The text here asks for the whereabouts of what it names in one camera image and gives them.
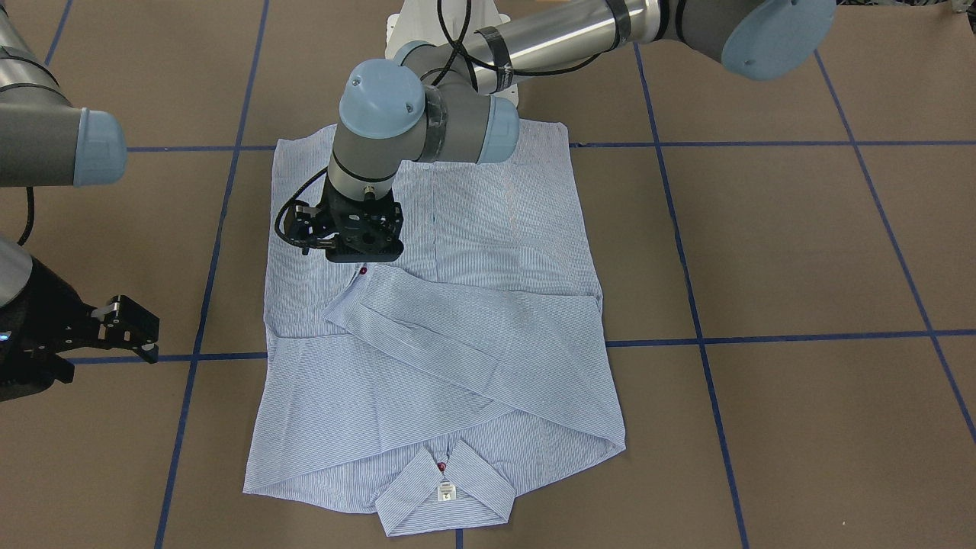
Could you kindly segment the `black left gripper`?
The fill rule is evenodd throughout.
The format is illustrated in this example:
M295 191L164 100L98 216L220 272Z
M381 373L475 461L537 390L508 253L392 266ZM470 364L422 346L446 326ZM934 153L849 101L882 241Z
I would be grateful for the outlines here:
M403 209L391 192L352 201L330 183L315 206L294 201L294 246L325 252L332 263L391 263L404 253Z

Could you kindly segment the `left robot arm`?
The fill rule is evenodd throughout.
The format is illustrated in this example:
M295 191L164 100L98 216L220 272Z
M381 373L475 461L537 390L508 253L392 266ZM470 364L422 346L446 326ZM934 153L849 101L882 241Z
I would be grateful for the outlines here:
M631 43L673 40L753 81L801 65L832 27L833 1L572 1L522 20L415 40L392 59L359 63L339 99L320 202L296 191L273 230L332 263L390 263L403 253L393 179L403 161L499 163L515 152L519 115L502 92L529 78L578 72Z

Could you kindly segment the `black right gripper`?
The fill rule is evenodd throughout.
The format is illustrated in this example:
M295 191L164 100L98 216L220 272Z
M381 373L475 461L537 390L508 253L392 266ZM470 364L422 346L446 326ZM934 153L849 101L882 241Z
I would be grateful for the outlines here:
M100 324L104 333L100 333ZM159 361L160 318L126 295L95 309L45 264L34 259L27 285L2 308L1 400L73 382L74 366L60 352L122 348L147 364Z

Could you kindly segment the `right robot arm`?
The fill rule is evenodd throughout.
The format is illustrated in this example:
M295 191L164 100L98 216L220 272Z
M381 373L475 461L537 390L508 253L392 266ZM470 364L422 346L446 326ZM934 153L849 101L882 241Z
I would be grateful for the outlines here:
M74 348L121 348L147 364L159 358L160 320L125 295L85 303L25 249L34 229L34 190L119 181L127 146L108 112L74 107L49 67L1 14L1 184L27 192L27 222L1 242L1 397L5 402L73 382L63 357Z

